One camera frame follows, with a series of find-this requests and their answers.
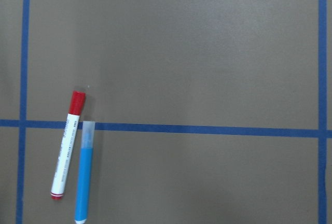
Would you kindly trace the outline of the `blue highlighter pen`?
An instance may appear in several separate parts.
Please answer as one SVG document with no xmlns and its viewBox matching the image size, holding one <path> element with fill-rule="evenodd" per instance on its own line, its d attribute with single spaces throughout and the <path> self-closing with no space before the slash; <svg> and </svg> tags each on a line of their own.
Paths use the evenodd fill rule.
<svg viewBox="0 0 332 224">
<path fill-rule="evenodd" d="M 94 121 L 83 122 L 74 216 L 75 223 L 85 223 L 88 218 L 94 130 Z"/>
</svg>

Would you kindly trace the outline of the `red white marker pen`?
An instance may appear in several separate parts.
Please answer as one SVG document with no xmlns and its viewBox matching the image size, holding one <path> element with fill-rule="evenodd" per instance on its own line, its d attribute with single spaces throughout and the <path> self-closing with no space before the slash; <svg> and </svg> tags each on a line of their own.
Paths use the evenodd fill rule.
<svg viewBox="0 0 332 224">
<path fill-rule="evenodd" d="M 64 196 L 72 150 L 74 147 L 79 118 L 84 107 L 85 99 L 86 94 L 84 92 L 73 91 L 61 140 L 57 166 L 50 190 L 50 196 L 53 200 L 60 200 Z"/>
</svg>

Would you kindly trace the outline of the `brown paper table cover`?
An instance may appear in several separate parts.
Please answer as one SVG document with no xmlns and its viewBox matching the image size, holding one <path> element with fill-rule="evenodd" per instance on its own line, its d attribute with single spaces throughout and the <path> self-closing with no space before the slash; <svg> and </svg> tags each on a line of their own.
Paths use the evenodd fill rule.
<svg viewBox="0 0 332 224">
<path fill-rule="evenodd" d="M 331 0 L 1 0 L 1 223 L 331 223 Z"/>
</svg>

